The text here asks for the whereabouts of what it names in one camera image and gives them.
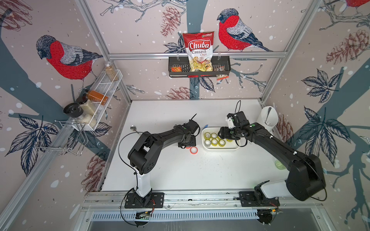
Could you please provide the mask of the clear white core tape roll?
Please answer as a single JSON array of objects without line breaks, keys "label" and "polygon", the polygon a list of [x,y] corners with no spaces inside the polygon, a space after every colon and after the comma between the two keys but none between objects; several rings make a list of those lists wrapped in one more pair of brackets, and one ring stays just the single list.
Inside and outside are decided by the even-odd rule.
[{"label": "clear white core tape roll", "polygon": [[212,141],[211,141],[211,140],[205,140],[205,141],[204,141],[204,145],[205,145],[205,147],[210,147],[210,146],[211,146],[211,144],[212,144]]}]

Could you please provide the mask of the white storage box tray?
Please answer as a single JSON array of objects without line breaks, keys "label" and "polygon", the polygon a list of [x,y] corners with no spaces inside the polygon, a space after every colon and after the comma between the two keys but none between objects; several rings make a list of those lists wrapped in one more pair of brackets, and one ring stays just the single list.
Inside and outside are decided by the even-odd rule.
[{"label": "white storage box tray", "polygon": [[236,151],[239,149],[239,141],[233,141],[228,139],[222,139],[218,133],[220,131],[220,127],[207,127],[202,130],[201,138],[202,138],[202,146],[203,149],[207,151],[219,151],[219,152],[226,152],[226,151]]}]

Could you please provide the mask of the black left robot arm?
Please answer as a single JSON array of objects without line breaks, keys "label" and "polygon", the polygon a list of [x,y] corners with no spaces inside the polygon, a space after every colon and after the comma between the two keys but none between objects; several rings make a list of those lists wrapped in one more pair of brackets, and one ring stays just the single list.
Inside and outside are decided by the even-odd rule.
[{"label": "black left robot arm", "polygon": [[177,144],[181,149],[195,147],[199,132],[198,123],[192,119],[162,133],[144,132],[128,154],[130,165],[138,174],[136,195],[148,198],[151,194],[149,173],[155,167],[162,149],[173,144]]}]

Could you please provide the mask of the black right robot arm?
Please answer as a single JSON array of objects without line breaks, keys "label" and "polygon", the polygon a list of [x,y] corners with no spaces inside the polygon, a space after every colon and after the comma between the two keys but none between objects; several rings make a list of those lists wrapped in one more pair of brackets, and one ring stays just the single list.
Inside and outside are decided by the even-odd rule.
[{"label": "black right robot arm", "polygon": [[270,199],[292,196],[305,201],[326,190],[323,168],[320,159],[315,155],[299,152],[273,136],[259,123],[250,123],[240,111],[226,117],[228,125],[221,127],[218,135],[222,139],[252,142],[268,151],[289,172],[287,179],[265,181],[254,188],[257,204],[267,204]]}]

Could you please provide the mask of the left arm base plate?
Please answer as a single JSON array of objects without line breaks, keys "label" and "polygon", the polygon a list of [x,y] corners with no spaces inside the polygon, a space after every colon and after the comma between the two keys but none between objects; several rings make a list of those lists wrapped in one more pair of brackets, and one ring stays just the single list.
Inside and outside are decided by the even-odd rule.
[{"label": "left arm base plate", "polygon": [[124,208],[163,208],[164,193],[153,193],[152,190],[145,197],[138,193],[128,193],[125,196]]}]

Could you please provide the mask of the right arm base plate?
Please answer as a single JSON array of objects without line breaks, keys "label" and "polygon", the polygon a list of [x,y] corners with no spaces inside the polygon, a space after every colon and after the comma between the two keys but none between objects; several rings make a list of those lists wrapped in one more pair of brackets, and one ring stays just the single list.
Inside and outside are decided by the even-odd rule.
[{"label": "right arm base plate", "polygon": [[262,192],[262,185],[269,181],[262,182],[255,186],[253,191],[240,191],[236,200],[241,202],[242,207],[279,207],[278,197],[267,198]]}]

